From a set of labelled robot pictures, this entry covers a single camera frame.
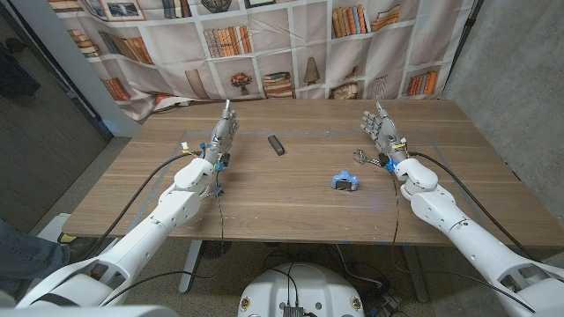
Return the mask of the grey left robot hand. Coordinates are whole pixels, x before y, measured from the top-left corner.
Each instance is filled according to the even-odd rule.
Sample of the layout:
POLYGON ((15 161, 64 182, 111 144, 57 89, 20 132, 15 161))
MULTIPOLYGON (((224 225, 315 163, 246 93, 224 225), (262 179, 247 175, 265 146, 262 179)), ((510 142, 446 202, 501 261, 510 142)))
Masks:
POLYGON ((239 128, 237 114, 231 109, 230 103, 230 100, 226 100, 221 117, 211 132, 209 142, 205 145, 201 155, 201 159, 205 159, 213 165, 219 162, 223 154, 228 154, 239 128))

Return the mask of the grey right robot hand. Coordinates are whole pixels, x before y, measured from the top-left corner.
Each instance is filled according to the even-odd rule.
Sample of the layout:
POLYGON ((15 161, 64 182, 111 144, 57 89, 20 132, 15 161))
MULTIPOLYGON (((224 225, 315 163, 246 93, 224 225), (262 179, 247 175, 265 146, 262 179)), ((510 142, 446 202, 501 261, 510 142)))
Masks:
POLYGON ((375 104, 375 111, 365 111, 360 127, 374 141, 375 148, 390 162, 400 163, 408 159, 406 141, 402 140, 397 128, 381 101, 375 104))

